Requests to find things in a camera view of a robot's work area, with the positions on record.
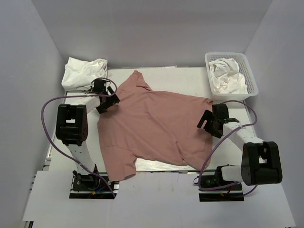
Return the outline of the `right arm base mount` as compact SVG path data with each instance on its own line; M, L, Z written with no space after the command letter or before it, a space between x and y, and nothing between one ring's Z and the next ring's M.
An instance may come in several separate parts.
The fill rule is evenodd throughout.
M199 190L200 202L233 202L244 201L242 184L231 185L223 188L225 185L232 184L232 181L224 181L219 177L216 170L207 170L201 177L201 187L205 189L216 188L215 190Z

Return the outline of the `pink t-shirt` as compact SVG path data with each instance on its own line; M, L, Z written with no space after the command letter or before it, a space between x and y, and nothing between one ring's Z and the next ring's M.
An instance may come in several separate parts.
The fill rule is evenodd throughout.
M100 115L100 150L111 181L136 173L138 158L200 170L212 150L212 136L198 129L212 100L154 91L134 71L117 90L120 103Z

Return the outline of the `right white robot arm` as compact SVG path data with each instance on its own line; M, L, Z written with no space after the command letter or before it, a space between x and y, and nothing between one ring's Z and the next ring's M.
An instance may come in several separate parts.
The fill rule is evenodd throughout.
M230 139L241 151L240 165L218 166L214 182L215 187L204 187L202 174L207 166L203 164L197 186L200 191L213 191L245 183L248 186L279 184L283 180L283 173L278 145L266 142L246 129L236 118L229 116L226 102L212 105L212 110L206 110L202 115L197 128L203 128L211 136L219 139L212 149L216 149L226 140Z

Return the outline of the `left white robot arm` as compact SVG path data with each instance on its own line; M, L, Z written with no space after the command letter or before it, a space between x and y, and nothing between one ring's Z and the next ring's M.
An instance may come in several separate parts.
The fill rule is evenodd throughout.
M86 175L84 184L91 190L100 185L100 177L93 162L86 140L88 137L88 114L96 109L99 114L120 102L116 89L112 89L109 79L98 78L88 94L79 97L70 104L61 104L57 110L56 137L71 152L76 163L76 175Z

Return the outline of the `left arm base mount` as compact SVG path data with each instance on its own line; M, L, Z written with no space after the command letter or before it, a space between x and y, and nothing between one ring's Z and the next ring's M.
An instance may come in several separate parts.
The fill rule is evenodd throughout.
M110 181L106 173L100 173L102 179L92 174L83 175L73 171L70 187L70 199L113 200L119 189L118 181Z

